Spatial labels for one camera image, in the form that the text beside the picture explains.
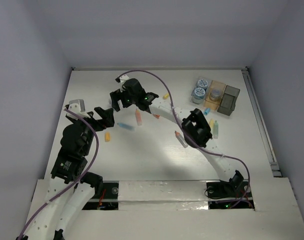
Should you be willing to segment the yellow pencil-shaped highlighter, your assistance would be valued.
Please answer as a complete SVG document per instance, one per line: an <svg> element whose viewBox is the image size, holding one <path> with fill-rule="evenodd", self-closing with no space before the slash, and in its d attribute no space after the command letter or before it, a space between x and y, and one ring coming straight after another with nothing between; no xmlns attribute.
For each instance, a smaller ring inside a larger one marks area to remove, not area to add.
<svg viewBox="0 0 304 240"><path fill-rule="evenodd" d="M210 126L210 129L211 129L211 130L214 129L214 123L215 123L214 119L211 118L210 121L209 121L209 126Z"/></svg>

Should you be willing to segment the blue lid jar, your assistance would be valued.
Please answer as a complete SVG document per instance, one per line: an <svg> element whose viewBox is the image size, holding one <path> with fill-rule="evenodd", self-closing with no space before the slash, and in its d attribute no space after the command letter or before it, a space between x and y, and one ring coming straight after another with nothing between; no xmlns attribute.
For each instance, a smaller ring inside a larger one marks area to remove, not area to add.
<svg viewBox="0 0 304 240"><path fill-rule="evenodd" d="M207 90L209 87L209 81L205 78L199 78L196 82L196 87Z"/></svg>
<svg viewBox="0 0 304 240"><path fill-rule="evenodd" d="M206 98L206 90L195 87L191 93L191 101L195 104L201 104Z"/></svg>

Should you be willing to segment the clear jar blue clips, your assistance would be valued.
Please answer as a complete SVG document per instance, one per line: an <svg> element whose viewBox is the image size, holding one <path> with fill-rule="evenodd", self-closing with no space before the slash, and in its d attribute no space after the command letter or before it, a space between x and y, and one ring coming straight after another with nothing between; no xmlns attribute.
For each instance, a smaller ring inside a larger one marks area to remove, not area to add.
<svg viewBox="0 0 304 240"><path fill-rule="evenodd" d="M218 101L222 96L222 90L219 88L212 88L209 93L209 99L212 101Z"/></svg>

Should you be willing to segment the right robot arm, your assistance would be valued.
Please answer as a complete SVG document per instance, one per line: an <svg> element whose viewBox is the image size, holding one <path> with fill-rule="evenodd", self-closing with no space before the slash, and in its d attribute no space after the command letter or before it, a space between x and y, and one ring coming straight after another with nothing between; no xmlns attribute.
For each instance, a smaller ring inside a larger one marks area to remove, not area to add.
<svg viewBox="0 0 304 240"><path fill-rule="evenodd" d="M228 156L219 152L213 140L211 127L200 109L186 110L174 107L172 103L159 98L153 92L146 92L140 82L135 78L123 75L115 80L119 89L110 93L111 105L117 112L120 111L119 102L123 108L135 105L141 111L151 115L158 115L178 124L185 142L200 151L216 171L219 178L218 191L208 188L207 193L216 194L220 198L244 198L247 188L244 188L242 173L232 166Z"/></svg>

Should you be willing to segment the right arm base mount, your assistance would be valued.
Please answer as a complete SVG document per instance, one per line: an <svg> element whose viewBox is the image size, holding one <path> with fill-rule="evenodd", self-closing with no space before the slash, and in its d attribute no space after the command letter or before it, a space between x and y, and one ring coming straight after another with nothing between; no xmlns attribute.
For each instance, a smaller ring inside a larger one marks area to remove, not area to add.
<svg viewBox="0 0 304 240"><path fill-rule="evenodd" d="M251 188L244 181L240 188L233 190L220 181L206 183L204 195L210 210L255 209Z"/></svg>

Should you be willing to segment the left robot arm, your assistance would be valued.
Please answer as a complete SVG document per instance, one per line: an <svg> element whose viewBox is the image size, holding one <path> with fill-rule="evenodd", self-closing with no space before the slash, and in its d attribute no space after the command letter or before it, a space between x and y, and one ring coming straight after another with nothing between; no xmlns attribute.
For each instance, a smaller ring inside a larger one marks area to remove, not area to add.
<svg viewBox="0 0 304 240"><path fill-rule="evenodd" d="M92 143L99 152L97 133L115 125L114 110L96 107L82 111L79 103L65 108L71 124L62 131L61 148L50 172L47 192L41 207L26 222L19 240L63 240L77 216L93 197L102 194L102 176L90 172L94 161L87 161Z"/></svg>

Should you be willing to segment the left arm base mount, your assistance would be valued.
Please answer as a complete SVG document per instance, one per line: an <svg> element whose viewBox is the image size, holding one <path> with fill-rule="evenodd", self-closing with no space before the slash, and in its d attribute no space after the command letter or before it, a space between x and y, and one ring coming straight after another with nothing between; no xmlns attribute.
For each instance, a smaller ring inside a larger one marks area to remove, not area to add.
<svg viewBox="0 0 304 240"><path fill-rule="evenodd" d="M100 193L96 193L82 208L84 211L114 211L119 209L119 182L104 181Z"/></svg>

